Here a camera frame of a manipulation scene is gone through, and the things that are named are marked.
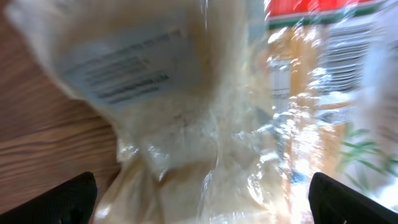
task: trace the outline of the black object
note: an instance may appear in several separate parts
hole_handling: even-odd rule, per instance
[[[94,209],[97,186],[85,172],[72,180],[0,215],[1,224],[87,224]]]
[[[308,199],[315,224],[398,224],[396,213],[322,173]]]

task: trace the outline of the clear plastic bag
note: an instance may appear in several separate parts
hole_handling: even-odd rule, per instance
[[[9,6],[47,73],[118,135],[122,169],[96,223],[286,218],[266,85],[266,7],[258,0]]]
[[[268,61],[291,223],[313,223],[308,188],[315,172],[396,210],[396,149],[386,140],[394,123],[381,125],[377,113],[393,115],[388,103],[380,105],[387,85],[376,75],[388,76],[382,67],[391,52],[381,45],[393,35],[381,39],[396,30],[383,19],[394,4],[271,1]]]
[[[395,5],[13,0],[7,15],[118,136],[95,223],[313,223],[315,172],[398,209]]]

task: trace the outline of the green stripe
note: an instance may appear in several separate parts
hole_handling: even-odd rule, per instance
[[[368,14],[372,14],[375,11],[377,11],[382,3],[378,4],[373,4],[370,6],[364,6],[359,9],[357,9],[354,12],[354,16],[365,16]],[[273,21],[269,22],[269,29],[277,29],[281,27],[291,27],[296,24],[301,24],[301,25],[309,25],[309,24],[331,24],[334,22],[338,22],[344,18],[344,13],[338,12],[338,13],[331,13],[328,15],[320,16],[319,18],[314,19],[314,16],[307,15],[307,16],[296,16],[296,17],[290,17],[286,19],[276,19]]]

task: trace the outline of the package label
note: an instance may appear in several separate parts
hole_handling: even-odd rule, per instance
[[[88,101],[114,110],[201,78],[182,13],[83,44],[57,69]]]
[[[397,79],[396,72],[390,72],[396,68],[389,66],[396,59],[390,60],[383,52],[388,49],[384,44],[389,46],[389,41],[379,40],[383,32],[371,32],[373,20],[374,16],[358,17],[330,29],[326,63],[331,76],[329,93],[352,95],[357,91],[357,96],[351,97],[355,99],[352,106],[318,111],[317,118],[320,126],[334,131],[340,144],[335,149],[340,155],[335,167],[337,179],[398,211]]]
[[[290,98],[290,60],[274,60],[270,70],[274,111],[286,112],[289,110]]]

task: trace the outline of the wooden table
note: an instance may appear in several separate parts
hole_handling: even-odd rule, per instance
[[[111,126],[57,89],[0,15],[0,213],[84,171],[98,201],[119,171]]]

